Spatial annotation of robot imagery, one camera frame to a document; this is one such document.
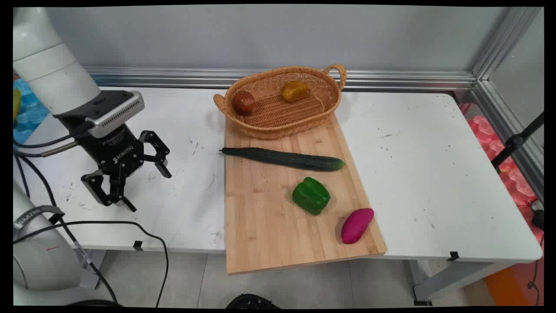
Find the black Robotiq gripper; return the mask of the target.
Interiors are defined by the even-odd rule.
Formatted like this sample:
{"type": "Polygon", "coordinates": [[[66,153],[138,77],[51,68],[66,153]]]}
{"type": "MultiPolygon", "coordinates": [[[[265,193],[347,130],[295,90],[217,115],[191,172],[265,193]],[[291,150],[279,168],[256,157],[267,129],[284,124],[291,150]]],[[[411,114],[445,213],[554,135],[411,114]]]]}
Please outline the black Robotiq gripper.
{"type": "Polygon", "coordinates": [[[102,138],[92,135],[82,137],[82,148],[95,161],[99,169],[82,176],[81,182],[93,198],[104,206],[126,206],[131,212],[137,211],[124,191],[126,179],[144,162],[153,163],[163,177],[168,179],[172,177],[167,168],[166,157],[169,148],[154,131],[142,131],[138,140],[124,124],[102,138]],[[145,154],[143,144],[151,145],[155,149],[155,154],[145,154]],[[103,189],[104,176],[109,177],[109,193],[103,189]]]}

